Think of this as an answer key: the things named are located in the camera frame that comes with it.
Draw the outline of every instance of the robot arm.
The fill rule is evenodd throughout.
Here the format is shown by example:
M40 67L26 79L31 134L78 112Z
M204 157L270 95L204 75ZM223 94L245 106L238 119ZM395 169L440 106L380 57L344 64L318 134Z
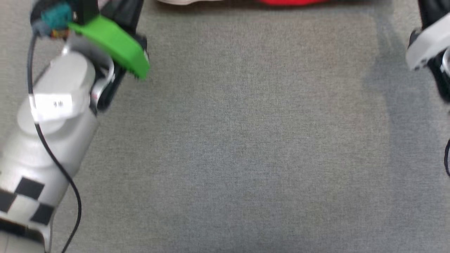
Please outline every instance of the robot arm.
M135 33L142 5L143 0L111 1L102 15L126 31L144 53L146 39ZM83 16L88 23L89 15ZM0 158L0 253L49 253L53 217L69 185L35 123L58 162L74 177L98 128L97 114L109 107L127 70L105 48L73 32L61 55L34 82L34 96L22 103L18 126Z
M422 28L410 37L406 62L411 70L428 67L441 98L450 103L450 0L419 0Z

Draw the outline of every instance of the metal bracket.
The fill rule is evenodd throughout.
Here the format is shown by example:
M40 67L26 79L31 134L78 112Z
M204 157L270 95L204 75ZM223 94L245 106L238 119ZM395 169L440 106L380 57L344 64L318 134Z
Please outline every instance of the metal bracket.
M447 49L442 57L441 71L450 77L450 49Z
M70 51L79 52L94 64L108 69L108 75L106 76L106 78L98 80L92 86L90 94L91 105L97 108L102 93L111 82L114 82L116 78L114 74L115 67L113 59L88 39L83 36L77 35L74 32L72 32L67 39L67 43L63 48L62 54L67 54Z

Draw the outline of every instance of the teal component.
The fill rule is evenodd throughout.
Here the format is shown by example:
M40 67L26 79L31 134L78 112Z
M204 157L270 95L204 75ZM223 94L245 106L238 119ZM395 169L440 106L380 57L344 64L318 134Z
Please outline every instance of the teal component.
M41 15L44 21L52 30L62 30L68 27L70 22L73 22L72 8L69 4L59 4L52 9L43 12Z

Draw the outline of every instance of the black checkered marking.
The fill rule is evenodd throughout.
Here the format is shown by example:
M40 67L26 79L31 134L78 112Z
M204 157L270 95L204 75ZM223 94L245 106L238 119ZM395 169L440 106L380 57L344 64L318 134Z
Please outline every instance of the black checkered marking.
M15 193L38 200L43 189L43 184L23 177L17 186Z
M46 204L39 204L39 207L37 208L33 217L31 217L31 221L48 225L53 215L53 211L54 211L53 207Z
M0 190L0 211L8 212L16 199L16 194Z

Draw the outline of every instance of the gray carpet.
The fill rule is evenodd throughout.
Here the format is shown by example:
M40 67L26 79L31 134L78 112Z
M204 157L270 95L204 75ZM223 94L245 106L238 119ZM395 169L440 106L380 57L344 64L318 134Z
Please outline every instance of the gray carpet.
M2 1L0 143L26 96L28 11ZM411 0L146 1L151 73L100 117L69 252L450 252L448 108L405 65L416 26ZM55 252L75 218L70 190Z

